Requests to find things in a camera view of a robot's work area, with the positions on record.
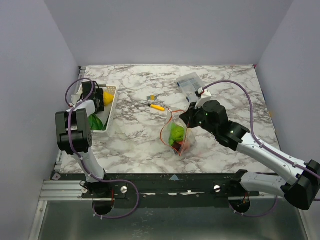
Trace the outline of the dark red toy plum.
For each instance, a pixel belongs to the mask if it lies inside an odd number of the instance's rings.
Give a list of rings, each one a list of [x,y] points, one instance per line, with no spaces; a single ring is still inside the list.
[[[184,142],[180,141],[180,142],[174,142],[172,147],[177,151],[177,152],[181,152],[184,149]]]

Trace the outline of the yellow toy pear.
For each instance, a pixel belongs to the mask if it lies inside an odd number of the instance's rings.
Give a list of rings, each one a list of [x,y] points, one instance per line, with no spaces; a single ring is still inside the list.
[[[112,95],[111,93],[104,91],[103,92],[103,105],[106,107],[109,104],[112,104],[114,101],[114,97],[115,96]]]

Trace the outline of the green toy lime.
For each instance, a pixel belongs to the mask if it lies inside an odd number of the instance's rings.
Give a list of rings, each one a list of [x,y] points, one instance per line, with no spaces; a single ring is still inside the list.
[[[170,136],[174,142],[181,142],[184,140],[185,129],[180,125],[174,126],[171,129]]]

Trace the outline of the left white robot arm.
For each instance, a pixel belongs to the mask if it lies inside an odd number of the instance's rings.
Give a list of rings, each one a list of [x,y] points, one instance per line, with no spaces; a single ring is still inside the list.
[[[101,198],[107,197],[111,185],[104,181],[105,170],[99,165],[92,151],[93,136],[89,122],[91,115],[104,112],[103,90],[89,79],[79,79],[82,95],[70,109],[55,114],[58,148],[73,157],[85,174],[85,181],[94,184],[93,191]]]

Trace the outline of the clear bag with orange zipper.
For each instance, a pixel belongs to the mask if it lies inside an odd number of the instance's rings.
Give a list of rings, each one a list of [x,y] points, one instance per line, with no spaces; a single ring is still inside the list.
[[[165,124],[159,134],[161,142],[179,157],[188,153],[196,144],[192,130],[180,118],[184,112],[175,107],[168,108]]]

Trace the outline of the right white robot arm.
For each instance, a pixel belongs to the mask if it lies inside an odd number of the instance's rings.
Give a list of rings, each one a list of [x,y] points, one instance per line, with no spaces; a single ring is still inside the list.
[[[200,108],[192,102],[180,119],[188,128],[202,128],[220,145],[249,156],[275,172],[275,176],[245,172],[230,183],[234,195],[263,192],[285,198],[292,206],[305,211],[315,202],[320,190],[318,162],[291,157],[253,137],[248,128],[229,120],[225,107],[216,100],[209,100]]]

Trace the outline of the green toy leaf vegetable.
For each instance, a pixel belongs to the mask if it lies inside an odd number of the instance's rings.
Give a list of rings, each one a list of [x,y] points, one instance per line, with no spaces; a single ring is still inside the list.
[[[170,127],[170,134],[169,134],[169,140],[168,140],[170,146],[174,144],[178,136],[179,136],[179,126],[173,122]]]

